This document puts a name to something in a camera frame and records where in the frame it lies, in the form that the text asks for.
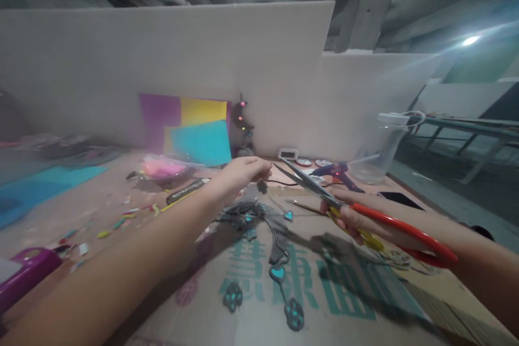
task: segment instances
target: scissors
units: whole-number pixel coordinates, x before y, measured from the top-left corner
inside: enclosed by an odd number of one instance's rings
[[[302,186],[304,189],[309,190],[310,192],[313,192],[317,194],[322,200],[324,200],[329,206],[330,211],[328,212],[328,216],[332,221],[338,226],[337,218],[341,217],[340,209],[341,207],[349,207],[355,211],[357,211],[359,214],[362,214],[364,216],[367,216],[377,222],[381,222],[384,224],[387,224],[388,226],[391,226],[393,228],[396,228],[398,230],[401,230],[405,232],[406,234],[412,236],[413,238],[419,240],[422,242],[425,246],[428,247],[429,251],[432,251],[435,255],[422,252],[419,250],[412,250],[405,247],[398,246],[401,250],[405,251],[407,254],[411,255],[412,257],[415,257],[417,260],[422,261],[426,264],[435,266],[437,268],[447,268],[451,265],[454,265],[458,262],[458,258],[456,255],[450,250],[447,246],[445,246],[443,243],[438,242],[434,238],[430,237],[426,233],[424,233],[422,230],[419,230],[418,228],[404,223],[402,221],[399,221],[398,219],[392,218],[389,215],[386,215],[380,211],[374,210],[372,208],[366,207],[365,205],[354,203],[352,205],[348,205],[344,202],[339,201],[335,198],[334,195],[332,195],[330,192],[325,190],[322,186],[317,184],[314,180],[312,180],[310,177],[308,177],[305,173],[303,173],[298,167],[295,165],[292,165],[289,161],[287,161],[285,158],[280,157],[280,159],[287,164],[295,173],[297,176],[293,175],[292,173],[287,172],[285,169],[281,168],[279,165],[274,164],[282,173],[284,173],[287,177],[289,177],[291,180]],[[345,229],[342,229],[344,232],[349,234],[349,232]],[[364,242],[366,245],[372,249],[375,249],[377,251],[383,251],[384,245],[375,238],[372,234],[366,231],[359,231],[364,238]]]

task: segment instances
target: purple container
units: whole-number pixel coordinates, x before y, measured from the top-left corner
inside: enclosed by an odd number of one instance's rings
[[[0,315],[62,263],[56,253],[44,248],[27,248],[11,258],[11,261],[19,263],[22,267],[0,284]]]

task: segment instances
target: yellow foam sheet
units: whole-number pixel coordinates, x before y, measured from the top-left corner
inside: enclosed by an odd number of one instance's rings
[[[181,98],[181,127],[227,119],[227,102]],[[164,127],[164,153],[173,153],[171,130],[176,127]]]

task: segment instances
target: table leg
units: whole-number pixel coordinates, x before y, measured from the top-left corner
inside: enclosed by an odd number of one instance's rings
[[[477,134],[472,134],[472,136],[465,142],[465,144],[459,149],[456,155],[461,155],[461,153],[476,139]]]
[[[443,130],[443,127],[438,127],[438,129],[434,132],[434,134],[432,135],[429,142],[427,142],[427,144],[425,145],[425,149],[423,149],[423,151],[427,151],[431,147],[434,140],[438,137],[438,135],[440,134],[440,131],[442,131],[442,130]]]
[[[467,185],[472,181],[474,177],[480,172],[483,166],[489,162],[494,156],[500,151],[503,146],[508,143],[507,139],[499,139],[494,146],[490,148],[489,151],[485,154],[485,156],[472,168],[472,170],[460,181],[463,185]]]

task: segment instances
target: hand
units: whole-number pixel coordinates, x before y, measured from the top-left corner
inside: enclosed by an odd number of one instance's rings
[[[346,204],[359,203],[373,208],[395,219],[400,219],[405,223],[413,225],[443,243],[448,243],[452,239],[456,239],[456,234],[459,234],[459,229],[462,228],[462,226],[446,219],[440,214],[418,210],[375,195],[359,194],[345,189],[332,189],[330,192],[338,200],[344,201]],[[328,205],[322,202],[321,212],[326,212],[327,210]],[[427,247],[423,243],[404,232],[389,227],[387,224],[375,222],[373,219],[361,215],[349,207],[341,207],[341,218],[336,218],[336,222],[339,227],[347,230],[360,245],[363,244],[363,238],[358,231],[364,230],[402,247],[415,250],[427,250]]]
[[[270,162],[259,157],[235,158],[207,186],[216,196],[223,198],[225,204],[230,204],[250,182],[268,180],[272,174],[271,168]]]

